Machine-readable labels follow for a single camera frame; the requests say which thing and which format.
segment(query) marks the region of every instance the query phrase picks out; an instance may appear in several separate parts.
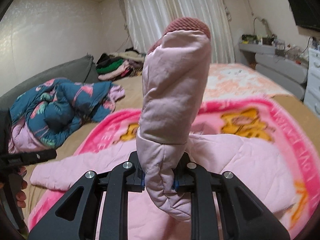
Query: fluffy blanket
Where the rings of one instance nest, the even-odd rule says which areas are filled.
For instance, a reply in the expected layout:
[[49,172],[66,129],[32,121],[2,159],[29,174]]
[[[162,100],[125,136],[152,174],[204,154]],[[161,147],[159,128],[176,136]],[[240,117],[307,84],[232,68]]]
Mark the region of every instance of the fluffy blanket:
[[60,147],[84,122],[100,122],[113,112],[115,102],[108,96],[112,87],[111,82],[84,84],[57,78],[28,90],[10,109],[13,144],[24,145],[28,138],[33,145],[38,140],[48,148]]

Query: wall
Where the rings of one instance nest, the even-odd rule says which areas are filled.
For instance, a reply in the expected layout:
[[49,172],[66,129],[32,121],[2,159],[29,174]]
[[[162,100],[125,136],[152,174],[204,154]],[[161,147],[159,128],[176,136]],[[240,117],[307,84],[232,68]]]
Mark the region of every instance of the wall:
[[125,19],[120,9],[119,0],[104,0],[100,3],[102,17],[101,46],[104,52],[123,52],[132,47],[130,37],[125,30]]
[[287,44],[305,49],[309,36],[320,36],[319,32],[297,27],[288,0],[249,0],[255,16],[267,19],[270,29]]
[[118,0],[14,0],[0,22],[0,96],[56,65],[132,43]]
[[248,65],[246,58],[238,49],[238,43],[244,33],[253,33],[253,21],[248,0],[223,0],[228,7],[232,20],[229,22],[236,62]]

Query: bed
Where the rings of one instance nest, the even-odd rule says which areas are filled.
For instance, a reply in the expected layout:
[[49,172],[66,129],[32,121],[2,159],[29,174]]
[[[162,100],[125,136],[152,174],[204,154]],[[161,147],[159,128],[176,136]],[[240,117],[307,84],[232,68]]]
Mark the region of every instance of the bed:
[[[125,98],[117,102],[116,110],[142,107],[141,76],[122,79],[117,81],[116,84],[123,86],[126,93]],[[320,120],[291,93],[244,65],[212,64],[204,93],[204,101],[215,98],[246,97],[260,93],[273,98],[286,109],[305,131],[317,151],[320,152],[320,141],[318,140]],[[72,134],[57,150],[57,160],[71,156],[95,126],[96,124],[94,123],[86,124]],[[29,180],[34,167],[34,165],[27,167],[26,181]],[[27,195],[27,207],[23,210],[25,221],[27,221],[30,212],[38,203],[45,190],[44,188],[32,185],[29,185],[25,190]],[[317,209],[314,217],[319,216],[319,213],[320,209]]]

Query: television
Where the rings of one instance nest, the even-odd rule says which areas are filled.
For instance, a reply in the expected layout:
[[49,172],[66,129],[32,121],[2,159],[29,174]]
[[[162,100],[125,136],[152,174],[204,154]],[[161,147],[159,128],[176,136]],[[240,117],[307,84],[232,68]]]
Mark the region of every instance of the television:
[[320,23],[306,0],[288,0],[297,26],[320,31]]

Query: curtain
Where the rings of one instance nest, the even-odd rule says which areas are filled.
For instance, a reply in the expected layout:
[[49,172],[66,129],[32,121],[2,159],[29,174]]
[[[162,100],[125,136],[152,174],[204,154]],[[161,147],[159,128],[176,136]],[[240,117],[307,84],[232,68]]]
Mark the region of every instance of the curtain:
[[223,0],[124,0],[130,35],[135,46],[148,51],[170,21],[195,17],[212,35],[212,62],[234,63],[234,51]]

